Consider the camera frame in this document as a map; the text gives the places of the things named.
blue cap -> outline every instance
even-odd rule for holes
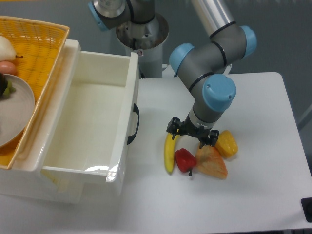
[[[106,25],[103,23],[103,21],[100,19],[98,16],[96,10],[94,9],[94,6],[92,2],[88,3],[88,7],[93,15],[93,18],[96,20],[98,27],[100,28],[101,31],[108,31],[109,29],[106,27]]]
[[[240,26],[246,35],[246,51],[244,57],[252,54],[257,48],[257,37],[252,29],[248,26]]]
[[[185,43],[179,45],[175,50],[172,51],[169,57],[169,63],[176,74],[185,56],[194,48],[195,47],[192,44]]]
[[[205,103],[212,110],[224,112],[236,95],[236,86],[225,75],[215,74],[206,79],[202,94]]]

metal cylinder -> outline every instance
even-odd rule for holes
[[[192,124],[195,126],[195,127],[197,127],[197,128],[200,128],[200,126],[201,125],[203,125],[204,126],[204,129],[205,130],[210,130],[210,129],[212,129],[212,127],[214,126],[214,124],[215,124],[215,122],[204,122],[204,121],[202,121],[201,119],[199,119],[197,116],[196,116],[196,114],[195,114],[195,112],[194,112],[194,108],[192,108],[191,110],[190,110],[190,112],[189,112],[189,119],[190,119],[190,121],[192,122]]]
[[[145,24],[150,22],[155,16],[154,0],[131,0],[133,8],[133,23]]]
[[[223,0],[193,0],[192,4],[209,36],[234,22]]]
[[[146,78],[162,77],[162,46],[169,34],[166,19],[160,14],[146,24],[128,21],[116,28],[118,40],[125,46],[126,55],[139,54],[139,67]]]
[[[108,18],[114,18],[125,10],[126,0],[93,0],[95,9]]]

black object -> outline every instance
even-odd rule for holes
[[[4,74],[0,73],[0,97],[2,96],[7,87],[8,81],[6,80]]]
[[[197,128],[192,124],[189,116],[187,116],[186,120],[183,122],[181,122],[179,118],[173,117],[168,124],[167,132],[173,135],[172,139],[174,139],[176,135],[189,135],[197,138],[200,142],[200,149],[204,145],[215,146],[219,138],[218,130],[204,129],[204,125]]]
[[[231,26],[232,24],[236,24],[236,22],[233,21],[233,22],[230,22],[230,23],[224,25],[223,27],[221,27],[221,28],[219,28],[218,30],[216,30],[215,32],[213,32],[213,33],[209,36],[209,38],[210,38],[210,39],[213,38],[216,34],[218,34],[219,32],[221,32],[223,29],[225,29],[225,28]]]
[[[189,92],[192,91],[192,89],[194,88],[195,85],[197,85],[198,82],[200,82],[202,79],[206,78],[207,76],[211,76],[211,75],[213,75],[213,74],[214,74],[213,72],[208,72],[208,73],[202,74],[200,77],[198,77],[198,78],[191,84],[191,86],[189,87]]]
[[[140,111],[138,110],[138,106],[135,103],[133,104],[133,112],[137,113],[137,117],[138,117],[137,118],[137,125],[136,125],[136,132],[133,135],[128,136],[127,145],[131,144],[132,141],[136,138],[138,126],[140,124]]]
[[[304,216],[309,223],[312,223],[312,197],[301,199]]]
[[[220,50],[220,52],[221,52],[221,54],[222,54],[222,57],[223,57],[223,66],[225,67],[226,64],[227,64],[227,60],[226,60],[226,55],[225,55],[224,49],[223,49],[222,46],[221,46],[218,42],[216,42],[216,41],[212,41],[211,43],[215,44],[215,45],[218,47],[218,49]]]

silver pipe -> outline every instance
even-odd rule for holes
[[[191,2],[209,36],[234,21],[223,0],[193,0]]]
[[[114,18],[125,10],[126,0],[93,0],[93,4],[101,15]]]

banana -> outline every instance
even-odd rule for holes
[[[164,146],[164,161],[165,161],[165,168],[166,171],[171,174],[174,170],[175,165],[175,145],[176,140],[178,139],[179,135],[172,140],[172,135],[170,133],[167,134],[165,146]]]

